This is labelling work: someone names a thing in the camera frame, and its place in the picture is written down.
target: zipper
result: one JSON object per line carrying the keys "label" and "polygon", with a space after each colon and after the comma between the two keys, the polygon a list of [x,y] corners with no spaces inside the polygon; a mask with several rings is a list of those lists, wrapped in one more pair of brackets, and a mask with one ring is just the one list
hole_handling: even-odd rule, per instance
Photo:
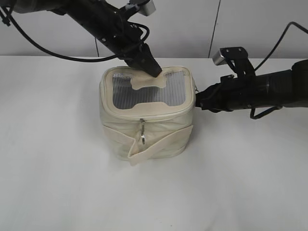
{"label": "zipper", "polygon": [[[104,75],[106,75],[107,73],[109,73],[110,71],[112,71],[114,69],[117,69],[117,67],[112,68],[111,70],[107,70]],[[181,110],[179,110],[177,112],[170,113],[170,114],[165,114],[165,115],[147,115],[147,116],[144,117],[143,120],[147,121],[147,122],[167,121],[167,120],[172,119],[174,117],[184,115],[187,112],[189,112],[190,110],[192,110],[194,108],[194,106],[195,106],[195,87],[196,87],[196,85],[194,83],[194,80],[193,80],[193,77],[192,77],[191,73],[190,73],[190,76],[191,76],[191,82],[192,82],[192,86],[191,86],[192,87],[191,88],[191,90],[192,90],[192,101],[190,102],[191,103],[190,106],[188,106],[186,108],[182,108]],[[119,115],[119,114],[114,113],[113,111],[111,111],[108,106],[104,107],[103,101],[106,100],[106,97],[107,97],[107,95],[106,95],[107,91],[106,91],[105,82],[103,82],[103,83],[101,82],[100,83],[100,92],[102,92],[101,91],[101,87],[104,88],[104,93],[105,93],[105,95],[103,97],[104,99],[101,98],[102,99],[102,107],[103,107],[104,111],[107,114],[109,114],[110,116],[112,116],[114,118],[121,119],[121,120],[136,121],[136,122],[139,121],[140,117],[138,117],[137,115],[130,115],[130,116]]]}
{"label": "zipper", "polygon": [[142,140],[143,145],[145,145],[144,127],[145,127],[146,120],[140,119],[140,123],[141,123],[141,140]]}

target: metal zipper pull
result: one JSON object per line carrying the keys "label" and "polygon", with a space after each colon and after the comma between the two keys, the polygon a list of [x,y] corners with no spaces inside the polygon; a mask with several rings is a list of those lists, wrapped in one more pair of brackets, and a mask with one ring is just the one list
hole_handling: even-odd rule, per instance
{"label": "metal zipper pull", "polygon": [[145,145],[144,126],[145,126],[146,120],[140,119],[140,122],[141,122],[141,140],[142,140],[143,145]]}

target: white wall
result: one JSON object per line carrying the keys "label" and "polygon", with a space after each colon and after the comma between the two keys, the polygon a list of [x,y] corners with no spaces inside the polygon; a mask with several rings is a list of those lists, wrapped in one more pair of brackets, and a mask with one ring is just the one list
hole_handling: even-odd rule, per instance
{"label": "white wall", "polygon": [[[128,0],[109,0],[117,7]],[[132,21],[147,25],[155,57],[207,57],[219,0],[154,0],[150,17]],[[264,57],[289,21],[308,27],[307,0],[221,0],[213,55],[219,47],[243,46],[250,57]],[[22,28],[44,47],[71,56],[95,56],[94,38],[68,16],[51,12],[14,14]],[[13,27],[0,24],[0,55],[44,55]],[[111,54],[103,45],[102,56]],[[307,58],[308,35],[291,28],[273,57]]]}

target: black robotic arm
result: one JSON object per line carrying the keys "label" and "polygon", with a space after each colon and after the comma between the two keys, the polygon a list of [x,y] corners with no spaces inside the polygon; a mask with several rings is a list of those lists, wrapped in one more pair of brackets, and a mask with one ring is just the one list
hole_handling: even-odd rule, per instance
{"label": "black robotic arm", "polygon": [[9,15],[4,7],[11,7],[18,13],[47,10],[58,15],[68,14],[109,50],[118,54],[115,57],[124,60],[128,66],[143,70],[153,77],[162,71],[149,46],[141,39],[142,25],[128,21],[138,12],[146,16],[154,12],[152,0],[130,0],[121,9],[105,0],[0,0],[0,6]]}

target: black cable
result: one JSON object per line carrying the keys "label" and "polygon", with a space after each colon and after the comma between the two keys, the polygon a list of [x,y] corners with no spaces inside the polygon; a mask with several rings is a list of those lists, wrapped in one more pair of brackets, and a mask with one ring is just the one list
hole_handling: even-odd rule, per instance
{"label": "black cable", "polygon": [[284,32],[282,33],[282,35],[280,36],[278,42],[276,43],[276,45],[274,46],[274,48],[271,50],[271,52],[266,56],[266,58],[255,68],[255,71],[257,71],[270,57],[271,55],[275,52],[275,50],[277,49],[277,47],[279,46],[279,44],[281,43],[283,37],[285,36],[285,34],[287,33],[289,27],[291,25],[296,26],[298,29],[302,30],[303,32],[308,34],[308,29],[304,28],[303,26],[301,26],[300,24],[296,23],[296,22],[290,22],[287,27],[285,28]]}
{"label": "black cable", "polygon": [[216,19],[215,19],[215,24],[214,24],[214,29],[213,29],[212,39],[211,39],[211,45],[210,45],[210,49],[208,51],[208,56],[207,56],[208,58],[210,58],[211,51],[212,51],[212,46],[213,46],[213,41],[214,41],[214,36],[215,36],[215,31],[216,31],[216,26],[217,26],[217,20],[218,20],[220,5],[221,5],[221,0],[219,0],[219,3],[218,3]]}
{"label": "black cable", "polygon": [[95,39],[95,46],[96,46],[97,57],[100,57],[100,53],[98,51],[98,46],[97,46],[97,39],[96,38],[94,38],[94,39]]}
{"label": "black cable", "polygon": [[131,25],[136,25],[140,28],[143,28],[146,30],[146,34],[144,35],[144,37],[137,43],[134,44],[132,46],[130,46],[129,48],[125,49],[125,51],[123,51],[120,54],[115,54],[106,58],[101,58],[101,59],[80,59],[80,58],[73,58],[73,57],[69,57],[69,56],[65,56],[65,55],[61,55],[61,54],[57,54],[54,53],[52,51],[49,51],[48,49],[43,48],[42,46],[38,45],[32,38],[30,38],[27,33],[19,26],[19,24],[14,20],[14,18],[9,15],[9,11],[5,8],[2,7],[3,11],[7,14],[7,17],[9,17],[11,23],[16,27],[16,29],[19,31],[19,33],[21,33],[21,35],[28,40],[33,46],[35,46],[36,48],[38,48],[39,50],[41,50],[44,53],[47,53],[51,56],[60,58],[60,59],[65,59],[65,60],[70,60],[70,61],[75,61],[75,62],[83,62],[83,63],[98,63],[98,62],[105,62],[105,61],[109,61],[115,58],[120,58],[121,56],[124,56],[125,54],[131,52],[132,50],[134,50],[135,48],[137,48],[138,46],[140,46],[141,44],[143,44],[147,38],[150,35],[150,30],[147,26],[142,25],[142,24],[138,24],[138,23],[130,23]]}

